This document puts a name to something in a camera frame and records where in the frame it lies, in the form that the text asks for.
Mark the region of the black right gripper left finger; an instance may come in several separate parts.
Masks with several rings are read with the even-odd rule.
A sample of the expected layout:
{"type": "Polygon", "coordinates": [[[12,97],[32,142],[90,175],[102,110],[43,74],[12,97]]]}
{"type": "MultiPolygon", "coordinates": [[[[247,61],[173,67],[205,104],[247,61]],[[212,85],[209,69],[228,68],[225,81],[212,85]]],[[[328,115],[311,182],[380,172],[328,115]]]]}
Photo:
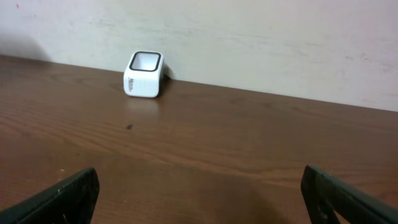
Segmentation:
{"type": "Polygon", "coordinates": [[[90,223],[100,191],[92,167],[1,211],[1,223],[90,223]]]}

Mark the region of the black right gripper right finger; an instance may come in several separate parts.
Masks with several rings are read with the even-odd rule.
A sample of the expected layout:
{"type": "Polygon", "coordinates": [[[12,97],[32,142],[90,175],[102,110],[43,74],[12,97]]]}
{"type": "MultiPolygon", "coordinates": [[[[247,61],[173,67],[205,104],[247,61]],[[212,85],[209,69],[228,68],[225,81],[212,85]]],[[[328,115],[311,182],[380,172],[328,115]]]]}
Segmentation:
{"type": "Polygon", "coordinates": [[[301,192],[312,223],[397,223],[397,209],[340,181],[315,166],[306,166],[301,192]]]}

